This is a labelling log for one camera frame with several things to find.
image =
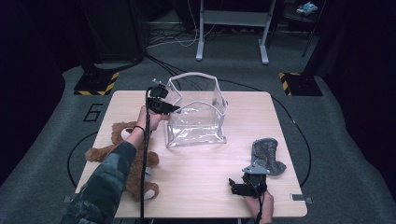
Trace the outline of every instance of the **chair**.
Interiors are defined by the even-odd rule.
[[[303,13],[298,13],[296,10],[298,8],[298,6],[303,5],[305,3],[307,3],[309,0],[305,0],[305,1],[301,1],[301,0],[297,0],[295,3],[290,3],[290,2],[285,2],[283,4],[283,8],[280,9],[280,15],[278,20],[276,20],[276,24],[274,24],[273,26],[273,30],[271,33],[270,38],[268,39],[267,42],[267,48],[270,48],[270,44],[272,41],[272,38],[275,34],[276,28],[277,28],[277,24],[279,22],[279,20],[284,20],[287,22],[293,22],[296,23],[298,25],[301,25],[303,27],[306,27],[308,30],[308,35],[307,35],[307,43],[305,45],[305,49],[303,52],[303,56],[305,56],[306,51],[308,50],[309,45],[311,44],[311,40],[312,40],[312,36],[314,35],[316,29],[317,29],[317,25],[318,22],[320,20],[320,16],[323,12],[323,9],[326,6],[326,2],[327,0],[322,0],[322,1],[311,1],[312,4],[314,4],[315,6],[318,7],[318,10],[316,10],[314,13],[309,14],[308,16],[305,16],[305,14]]]

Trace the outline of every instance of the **person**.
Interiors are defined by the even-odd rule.
[[[150,116],[149,131],[155,131],[162,120],[168,120],[169,115],[155,114]],[[135,128],[126,141],[119,144],[102,163],[94,170],[91,177],[74,198],[61,219],[61,224],[71,223],[112,223],[120,204],[136,149],[145,138],[147,109],[140,108]],[[259,200],[244,197],[254,217],[260,211]],[[272,222],[274,199],[265,191],[262,195],[262,219],[260,223]]]
[[[245,202],[247,203],[251,215],[253,215],[254,218],[257,218],[257,215],[260,212],[259,200],[257,198],[253,198],[249,196],[243,196],[243,197],[245,199]],[[274,215],[274,196],[268,190],[266,190],[261,197],[262,197],[262,216],[259,223],[260,224],[272,223],[273,215]]]

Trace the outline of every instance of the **gray carpet floor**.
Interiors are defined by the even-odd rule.
[[[201,62],[195,61],[197,42],[189,47],[163,44],[148,48],[148,53],[183,70],[228,80],[219,82],[222,91],[255,91],[252,88],[268,91],[287,108],[312,153],[312,170],[302,191],[314,203],[307,205],[305,217],[276,218],[275,223],[396,223],[396,204],[382,176],[363,158],[349,136],[340,106],[323,79],[316,77],[322,97],[287,96],[282,89],[278,73],[302,72],[315,43],[302,58],[305,40],[278,34],[268,49],[270,63],[263,65],[258,38],[259,35],[229,35],[208,39]],[[73,94],[81,75],[80,67],[64,72],[66,87],[61,102],[0,188],[0,223],[58,223],[68,206],[63,202],[64,196],[72,196],[75,190],[67,174],[69,153],[76,147],[70,165],[73,179],[78,182],[85,165],[83,154],[95,138],[95,134],[90,134],[98,131],[112,93],[145,90],[152,85],[152,79],[166,82],[170,77],[158,64],[145,58],[120,72],[109,95],[81,96]],[[84,121],[92,104],[100,112],[97,121]],[[309,164],[307,145],[283,107],[277,101],[274,105],[301,182]],[[134,223],[134,220],[116,218],[114,223]],[[157,219],[154,223],[237,222],[236,219]]]

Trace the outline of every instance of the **wooden tabletop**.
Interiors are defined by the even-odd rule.
[[[268,190],[275,198],[274,217],[305,216],[305,203],[290,198],[291,193],[302,192],[270,94],[256,91],[222,94],[228,102],[224,121],[227,144],[167,148],[164,121],[152,133],[148,150],[159,154],[160,164],[153,167],[150,181],[160,186],[160,194],[145,201],[145,217],[251,217],[243,198],[231,193],[228,179],[243,183],[242,169],[250,165],[252,144],[265,137],[277,140],[276,160],[287,166],[282,175],[267,176]],[[114,92],[93,146],[111,145],[113,123],[136,120],[144,103],[144,91]],[[76,192],[98,164],[87,162]],[[125,192],[116,217],[140,217],[140,202]]]

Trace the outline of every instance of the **human hand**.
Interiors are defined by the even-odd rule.
[[[149,116],[150,116],[150,122],[149,122],[149,130],[150,131],[155,131],[158,128],[158,125],[160,124],[161,120],[169,120],[170,116],[165,115],[165,114],[156,114],[151,110],[148,110]],[[145,105],[142,105],[140,108],[140,113],[137,118],[136,125],[144,128],[146,130],[146,115],[147,115],[147,109]]]
[[[243,197],[245,199],[245,202],[247,203],[251,215],[253,215],[254,218],[257,218],[257,215],[260,212],[259,199],[248,196],[243,196]],[[274,214],[274,196],[268,190],[266,190],[262,194],[261,198],[262,198],[262,219],[260,220],[260,223],[271,223]]]

